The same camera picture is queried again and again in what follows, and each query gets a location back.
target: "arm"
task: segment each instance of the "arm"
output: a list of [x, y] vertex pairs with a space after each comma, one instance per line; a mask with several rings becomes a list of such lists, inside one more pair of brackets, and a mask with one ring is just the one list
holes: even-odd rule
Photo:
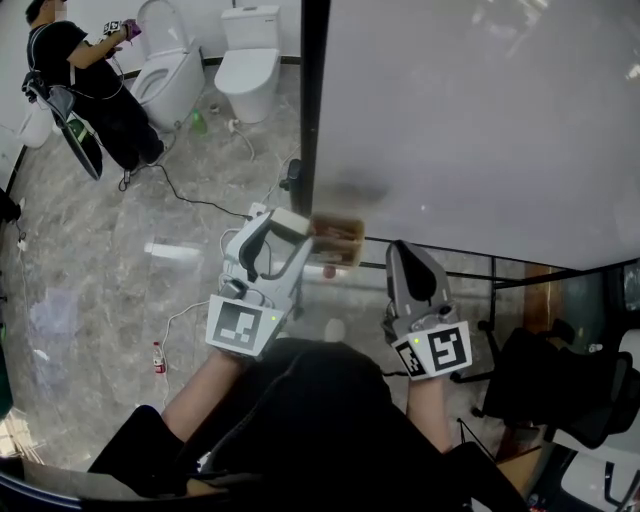
[[451, 450], [443, 378], [409, 381], [407, 418], [440, 452]]
[[67, 60], [78, 69], [87, 69], [100, 59], [103, 59], [115, 46], [122, 43], [126, 37], [126, 29], [123, 28], [95, 46], [89, 46], [85, 41], [82, 41]]
[[169, 430], [186, 442], [229, 392], [242, 371], [240, 360], [214, 351], [162, 413]]

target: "wrist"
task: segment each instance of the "wrist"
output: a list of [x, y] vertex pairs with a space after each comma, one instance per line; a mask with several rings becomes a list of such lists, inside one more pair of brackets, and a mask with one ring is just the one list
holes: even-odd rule
[[109, 43], [111, 43], [111, 47], [118, 46], [120, 43], [125, 41], [126, 37], [122, 34], [122, 31], [114, 32], [109, 36]]

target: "office chair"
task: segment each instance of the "office chair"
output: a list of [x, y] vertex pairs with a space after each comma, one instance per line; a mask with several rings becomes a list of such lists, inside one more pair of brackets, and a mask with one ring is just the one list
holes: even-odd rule
[[558, 350], [548, 338], [573, 341], [573, 330], [561, 321], [538, 334], [515, 329], [502, 351], [488, 322], [478, 328], [487, 334], [493, 371], [466, 378], [451, 375], [458, 384], [490, 381], [482, 409], [474, 408], [474, 416], [500, 418], [510, 426], [531, 422], [560, 428], [592, 449], [609, 434], [628, 430], [635, 420], [640, 373], [629, 353]]

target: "gray tile floor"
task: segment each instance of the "gray tile floor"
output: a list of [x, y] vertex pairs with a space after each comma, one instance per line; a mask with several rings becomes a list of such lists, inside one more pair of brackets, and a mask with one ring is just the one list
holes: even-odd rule
[[[266, 195], [299, 143], [299, 69], [283, 66], [269, 118], [241, 127], [255, 146], [253, 163], [244, 142], [226, 130], [232, 114], [213, 86], [215, 71], [207, 70], [208, 85], [198, 102], [209, 132], [200, 136], [185, 126], [165, 167], [182, 195], [244, 213]], [[208, 111], [212, 103], [221, 106], [217, 116]], [[242, 221], [176, 200], [160, 170], [143, 170], [125, 193], [118, 191], [121, 177], [107, 156], [102, 180], [91, 181], [63, 140], [52, 136], [28, 152], [12, 191], [16, 200], [28, 202], [21, 221], [28, 249], [21, 262], [15, 230], [4, 231], [0, 264], [10, 297], [4, 350], [15, 399], [10, 430], [20, 432], [27, 456], [46, 464], [86, 469], [137, 405], [161, 408], [165, 394], [173, 396], [209, 352], [203, 343], [207, 311], [200, 307], [172, 324], [166, 350], [170, 388], [153, 372], [152, 343], [162, 340], [169, 316], [216, 291], [220, 236]], [[287, 197], [277, 190], [271, 203], [286, 206]], [[367, 246], [365, 259], [381, 262], [384, 250], [381, 244]], [[279, 256], [276, 250], [275, 265]], [[489, 270], [486, 258], [435, 256], [448, 270]], [[499, 272], [516, 277], [523, 268], [505, 263]], [[385, 369], [399, 368], [378, 327], [388, 301], [383, 272], [357, 269], [328, 281], [309, 267], [305, 275], [305, 313], [287, 326], [290, 334], [318, 339], [329, 318], [341, 318], [347, 343]], [[453, 279], [452, 288], [473, 328], [473, 372], [482, 371], [490, 366], [488, 347], [475, 324], [488, 315], [489, 287]], [[522, 305], [522, 291], [499, 296], [500, 339], [521, 324]], [[389, 383], [402, 406], [406, 380]], [[484, 389], [448, 386], [451, 424], [455, 428], [455, 419], [463, 417], [495, 450], [499, 422], [468, 414]]]

